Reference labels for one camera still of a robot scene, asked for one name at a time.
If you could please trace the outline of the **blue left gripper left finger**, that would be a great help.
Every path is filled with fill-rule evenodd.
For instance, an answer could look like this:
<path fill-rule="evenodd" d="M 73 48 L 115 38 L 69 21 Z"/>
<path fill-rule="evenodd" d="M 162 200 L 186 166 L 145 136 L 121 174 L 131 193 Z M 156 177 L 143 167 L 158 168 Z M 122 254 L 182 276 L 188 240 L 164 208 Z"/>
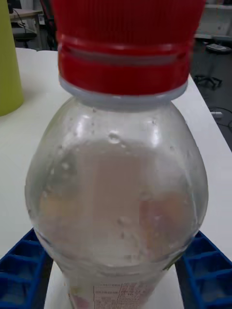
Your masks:
<path fill-rule="evenodd" d="M 0 260 L 0 308 L 43 309 L 52 265 L 31 229 Z"/>

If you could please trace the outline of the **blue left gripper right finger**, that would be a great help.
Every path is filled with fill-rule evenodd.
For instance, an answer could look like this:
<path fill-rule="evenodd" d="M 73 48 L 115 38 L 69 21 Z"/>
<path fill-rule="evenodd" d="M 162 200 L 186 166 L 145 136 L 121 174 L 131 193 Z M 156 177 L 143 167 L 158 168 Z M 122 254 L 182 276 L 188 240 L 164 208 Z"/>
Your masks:
<path fill-rule="evenodd" d="M 232 262 L 202 232 L 175 269 L 185 309 L 232 309 Z"/>

